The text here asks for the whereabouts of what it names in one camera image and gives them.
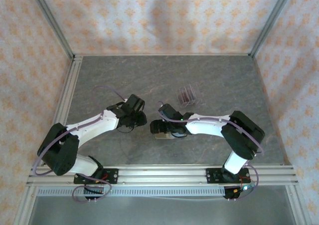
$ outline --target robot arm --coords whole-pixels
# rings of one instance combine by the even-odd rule
[[[254,158],[258,146],[228,121],[244,129],[258,143],[261,143],[265,137],[264,131],[240,111],[220,117],[193,113],[181,115],[169,104],[165,104],[159,109],[159,112],[164,119],[154,120],[150,124],[151,133],[155,134],[157,138],[163,138],[163,134],[164,138],[168,139],[193,134],[209,134],[225,138],[233,150],[223,165],[223,177],[230,182],[246,162]]]
[[[67,172],[84,174],[100,179],[103,166],[92,157],[78,155],[78,149],[88,140],[122,126],[134,128],[147,123],[143,112],[145,102],[132,94],[125,102],[112,105],[92,118],[80,123],[63,126],[58,123],[51,127],[37,154],[58,176]],[[43,150],[58,136],[67,133],[56,141],[43,155]]]

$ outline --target gray stone surface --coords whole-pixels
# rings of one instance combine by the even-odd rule
[[[176,92],[189,83],[198,83],[202,101],[181,109]],[[159,100],[170,103],[181,113],[221,116],[241,110],[266,133],[262,143],[265,155],[252,163],[282,163],[262,86],[248,56],[94,56],[84,57],[77,80],[68,124],[85,120],[120,102],[106,89],[109,85],[124,97],[132,93],[146,102],[148,124],[131,133],[110,131],[90,140],[79,153],[91,155],[103,165],[117,164],[214,164],[222,165],[231,149],[216,136],[192,135],[183,139],[157,140],[149,124],[159,119]]]

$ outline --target plastic container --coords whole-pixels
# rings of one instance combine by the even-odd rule
[[[201,100],[197,83],[189,84],[180,88],[176,95],[181,107],[197,104]]]

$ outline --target enclosure wall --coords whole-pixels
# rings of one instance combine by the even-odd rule
[[[289,0],[257,61],[269,109],[319,221],[319,0]]]
[[[46,0],[73,53],[250,53],[277,0]]]
[[[35,0],[0,9],[0,224],[10,225],[70,61]]]

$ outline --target black bracket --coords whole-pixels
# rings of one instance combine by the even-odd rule
[[[238,174],[236,174],[232,181],[226,179],[223,176],[224,169],[222,168],[208,168],[206,169],[206,179],[208,184],[240,184],[240,177],[243,178],[243,184],[249,184],[251,181],[248,179],[250,177],[249,170],[247,168],[241,169]]]
[[[118,169],[103,169],[101,180],[109,182],[110,184],[117,184],[118,178],[119,178],[119,170]],[[76,174],[74,176],[73,183],[74,184],[85,184],[85,185],[87,185],[87,184],[103,184],[100,182],[96,182],[95,180],[87,179],[79,174]]]

